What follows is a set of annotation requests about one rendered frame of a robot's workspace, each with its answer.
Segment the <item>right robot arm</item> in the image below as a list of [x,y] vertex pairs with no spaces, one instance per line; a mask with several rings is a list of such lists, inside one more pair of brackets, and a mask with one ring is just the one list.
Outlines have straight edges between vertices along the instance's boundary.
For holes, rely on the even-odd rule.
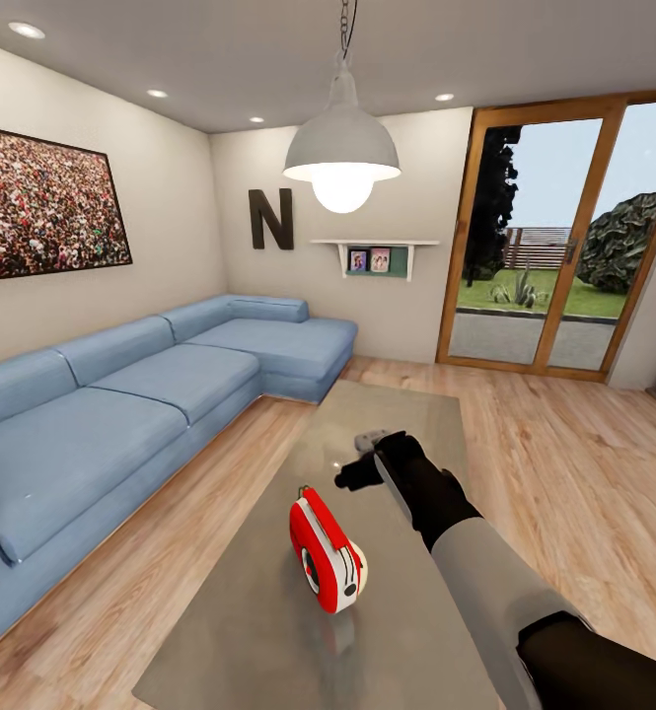
[[454,599],[507,710],[656,710],[656,660],[597,634],[439,471],[419,441],[387,428],[355,436],[339,489],[384,482]]

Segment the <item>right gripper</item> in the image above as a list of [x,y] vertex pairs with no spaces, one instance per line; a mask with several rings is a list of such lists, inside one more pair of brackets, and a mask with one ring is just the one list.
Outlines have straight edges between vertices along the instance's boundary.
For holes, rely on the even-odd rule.
[[384,481],[377,481],[371,471],[369,471],[368,461],[371,458],[371,454],[368,454],[363,459],[358,462],[353,462],[342,467],[341,474],[335,478],[335,486],[339,489],[344,489],[348,487],[350,492],[355,492],[360,488],[365,488],[366,486],[375,486],[378,484],[383,484]]

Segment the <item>radio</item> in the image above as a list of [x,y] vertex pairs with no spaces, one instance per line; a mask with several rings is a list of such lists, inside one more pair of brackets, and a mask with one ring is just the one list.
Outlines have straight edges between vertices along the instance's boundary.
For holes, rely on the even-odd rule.
[[290,509],[290,537],[316,598],[337,613],[355,602],[363,564],[318,493],[303,492]]

